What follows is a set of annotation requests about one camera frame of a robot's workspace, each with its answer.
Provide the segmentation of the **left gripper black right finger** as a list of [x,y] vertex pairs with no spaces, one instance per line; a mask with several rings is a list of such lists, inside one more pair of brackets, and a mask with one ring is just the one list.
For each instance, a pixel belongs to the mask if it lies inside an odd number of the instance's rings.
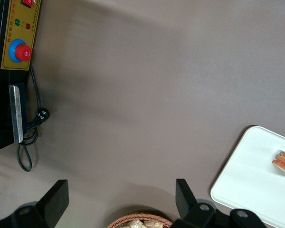
[[174,228],[213,228],[216,211],[207,201],[197,201],[185,179],[176,180],[175,202],[180,218]]

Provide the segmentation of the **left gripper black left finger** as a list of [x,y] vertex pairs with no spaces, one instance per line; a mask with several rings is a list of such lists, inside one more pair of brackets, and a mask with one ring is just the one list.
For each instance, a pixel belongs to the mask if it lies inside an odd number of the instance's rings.
[[68,181],[58,180],[36,203],[26,204],[11,215],[14,228],[54,228],[69,205]]

